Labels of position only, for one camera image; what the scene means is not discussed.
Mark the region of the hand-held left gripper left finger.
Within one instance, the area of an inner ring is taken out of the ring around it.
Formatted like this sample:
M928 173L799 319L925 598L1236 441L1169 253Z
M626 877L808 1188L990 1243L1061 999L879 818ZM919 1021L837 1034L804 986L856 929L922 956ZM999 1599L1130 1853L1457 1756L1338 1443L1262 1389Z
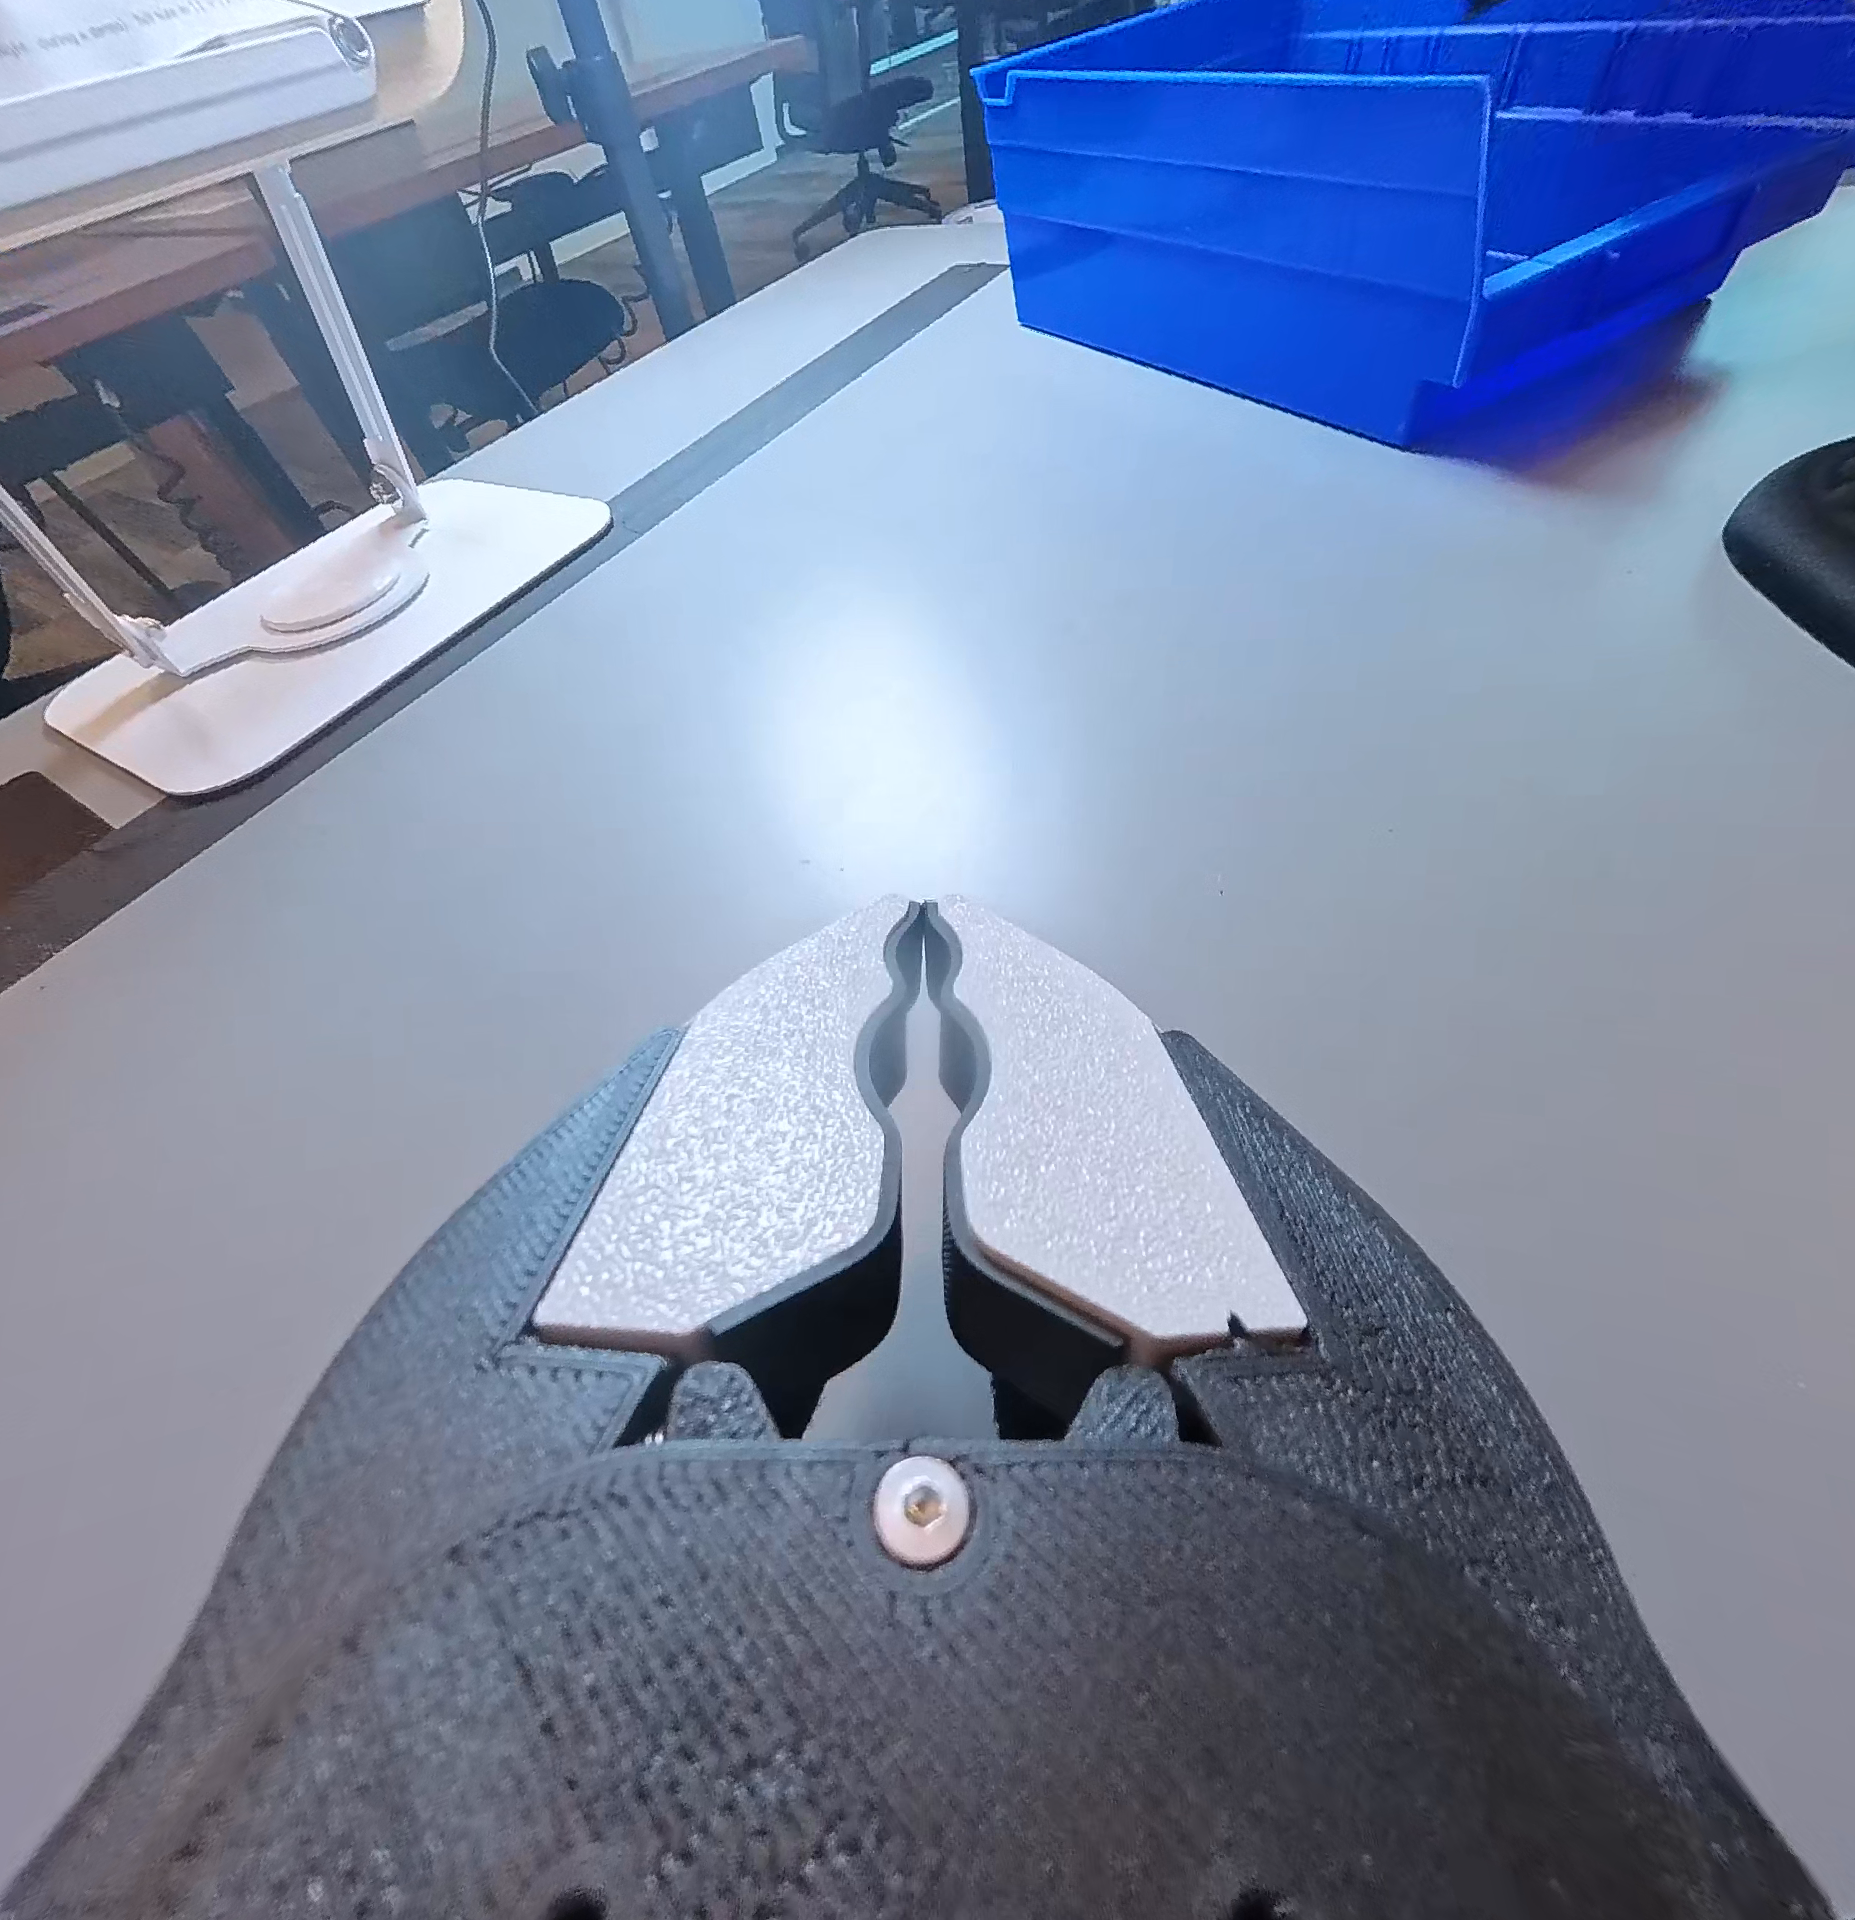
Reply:
M873 1256L899 1217L916 916L879 898L688 1021L531 1311L541 1339L700 1347Z

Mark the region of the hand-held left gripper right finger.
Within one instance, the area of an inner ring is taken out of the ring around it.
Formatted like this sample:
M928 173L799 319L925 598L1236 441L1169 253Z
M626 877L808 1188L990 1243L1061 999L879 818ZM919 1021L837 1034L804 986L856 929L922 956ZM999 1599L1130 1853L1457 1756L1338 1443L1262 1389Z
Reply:
M1304 1339L1296 1288L1155 1025L967 898L935 899L928 931L960 1113L944 1224L983 1311L1041 1311L1080 1362Z

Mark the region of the blue plastic bin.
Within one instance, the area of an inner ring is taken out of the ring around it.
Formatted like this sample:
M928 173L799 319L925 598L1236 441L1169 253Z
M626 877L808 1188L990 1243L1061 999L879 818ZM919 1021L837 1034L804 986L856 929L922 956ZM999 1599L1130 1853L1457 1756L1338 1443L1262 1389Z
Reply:
M1019 324L1418 448L1855 169L1855 4L1174 4L973 71Z

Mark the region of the white document stand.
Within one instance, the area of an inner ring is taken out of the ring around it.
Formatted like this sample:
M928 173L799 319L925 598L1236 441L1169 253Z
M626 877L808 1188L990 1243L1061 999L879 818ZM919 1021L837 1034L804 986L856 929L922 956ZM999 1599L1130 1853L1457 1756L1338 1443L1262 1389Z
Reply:
M164 799L261 778L612 520L596 497L414 470L288 166L427 113L463 66L466 6L308 6L300 26L0 104L0 253L245 178L363 441L369 512L168 624L112 610L0 484L0 526L112 646L48 698L47 733Z

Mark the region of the black office chair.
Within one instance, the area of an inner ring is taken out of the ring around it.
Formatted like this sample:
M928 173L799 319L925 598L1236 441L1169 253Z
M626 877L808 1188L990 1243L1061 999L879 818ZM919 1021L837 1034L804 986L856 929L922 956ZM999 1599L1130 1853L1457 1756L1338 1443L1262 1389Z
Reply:
M846 157L856 173L818 211L792 228L794 262L808 262L808 236L837 220L844 238L859 238L879 224L879 209L893 205L938 225L944 209L935 196L906 181L893 181L889 166L903 144L899 121L932 95L928 79L902 74L867 82L859 94L828 100L818 74L773 75L773 129L784 144L799 153Z
M600 285L563 279L551 244L612 211L571 178L518 178L483 209L460 195L328 240L328 262L391 416L424 471L466 432L521 425L586 364L623 358L630 314Z

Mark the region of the black mesh wrist rest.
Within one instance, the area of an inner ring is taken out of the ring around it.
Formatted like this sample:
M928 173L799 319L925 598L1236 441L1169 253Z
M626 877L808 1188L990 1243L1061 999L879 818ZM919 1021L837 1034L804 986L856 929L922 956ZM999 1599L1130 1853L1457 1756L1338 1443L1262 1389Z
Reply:
M1855 671L1855 438L1760 481L1723 548L1746 585Z

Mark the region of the wooden desk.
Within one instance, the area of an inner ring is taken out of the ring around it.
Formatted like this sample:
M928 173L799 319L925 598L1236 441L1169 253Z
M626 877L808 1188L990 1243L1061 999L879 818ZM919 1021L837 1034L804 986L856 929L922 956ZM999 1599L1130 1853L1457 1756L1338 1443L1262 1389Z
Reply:
M681 224L703 315L733 305L733 282L680 126L719 95L811 63L804 42L768 39L626 71L636 121L654 131L648 159ZM321 236L369 228L480 182L477 116L441 118L437 149L424 133L424 126L404 121L297 157L292 178ZM53 238L9 244L0 253L0 379L233 289L274 262L272 225L245 181L171 191Z

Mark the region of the printed instruction sheet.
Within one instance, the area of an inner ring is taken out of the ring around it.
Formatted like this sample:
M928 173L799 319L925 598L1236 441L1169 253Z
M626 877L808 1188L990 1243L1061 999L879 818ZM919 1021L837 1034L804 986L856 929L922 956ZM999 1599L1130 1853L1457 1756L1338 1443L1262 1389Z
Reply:
M308 20L307 4L0 4L0 104Z

